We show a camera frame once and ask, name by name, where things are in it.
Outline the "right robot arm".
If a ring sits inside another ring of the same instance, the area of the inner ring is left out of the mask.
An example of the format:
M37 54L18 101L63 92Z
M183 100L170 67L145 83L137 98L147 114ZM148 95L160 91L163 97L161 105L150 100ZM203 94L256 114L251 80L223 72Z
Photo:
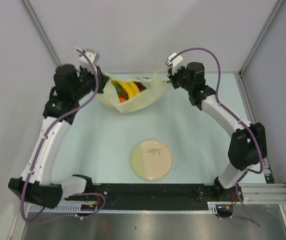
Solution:
M187 91L191 105L212 117L230 137L229 163L214 180L212 195L220 201L231 194L237 196L237 184L247 173L263 171L263 159L267 156L265 127L259 122L244 120L218 98L217 92L206 84L202 63L190 62L187 66L168 63L167 67L173 88Z

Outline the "pale green plastic bag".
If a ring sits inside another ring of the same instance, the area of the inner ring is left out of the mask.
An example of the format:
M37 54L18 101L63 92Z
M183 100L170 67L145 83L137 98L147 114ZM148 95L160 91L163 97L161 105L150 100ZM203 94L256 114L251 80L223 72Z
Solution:
M103 93L99 93L96 96L102 104L116 109L122 114L128 114L144 109L152 105L172 88L171 83L168 82L167 76L162 76L162 74L165 74L166 72L165 69L160 69L156 71L152 77L130 77L128 75L120 77L116 74L106 73L105 75L109 77L109 80L103 89ZM117 90L112 81L127 84L138 82L143 84L146 89L132 98L120 102Z

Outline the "yellow fake banana bunch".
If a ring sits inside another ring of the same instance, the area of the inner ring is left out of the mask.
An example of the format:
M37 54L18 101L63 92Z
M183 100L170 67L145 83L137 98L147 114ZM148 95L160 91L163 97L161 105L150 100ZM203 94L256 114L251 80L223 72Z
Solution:
M133 82L117 81L117 83L125 90L128 99L132 99L140 93L138 86Z

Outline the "pink ceramic plate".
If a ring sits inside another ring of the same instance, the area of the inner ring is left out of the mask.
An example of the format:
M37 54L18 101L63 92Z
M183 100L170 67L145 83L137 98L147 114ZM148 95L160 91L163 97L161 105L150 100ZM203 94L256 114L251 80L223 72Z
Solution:
M132 171L141 179L156 182L165 178L173 168L171 149L158 140L147 140L137 145L130 156Z

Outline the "orange fake fruit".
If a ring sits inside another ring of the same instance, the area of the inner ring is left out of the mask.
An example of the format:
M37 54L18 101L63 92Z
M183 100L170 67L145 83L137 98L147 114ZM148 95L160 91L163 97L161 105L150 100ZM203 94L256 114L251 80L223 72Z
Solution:
M123 96L120 96L119 97L119 102L120 103L124 103L124 102L126 102L128 99L126 98L126 97L123 97Z

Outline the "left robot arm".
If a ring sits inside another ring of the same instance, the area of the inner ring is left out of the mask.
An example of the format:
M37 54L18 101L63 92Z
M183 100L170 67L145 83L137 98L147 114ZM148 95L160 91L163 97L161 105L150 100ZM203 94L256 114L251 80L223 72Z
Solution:
M54 182L52 172L63 140L70 130L80 100L90 92L103 93L109 77L97 65L80 66L64 64L55 69L54 86L42 113L39 137L30 160L18 178L11 178L8 188L22 203L32 203L43 208L55 208L61 199L78 195L83 200L93 196L90 177L74 174Z

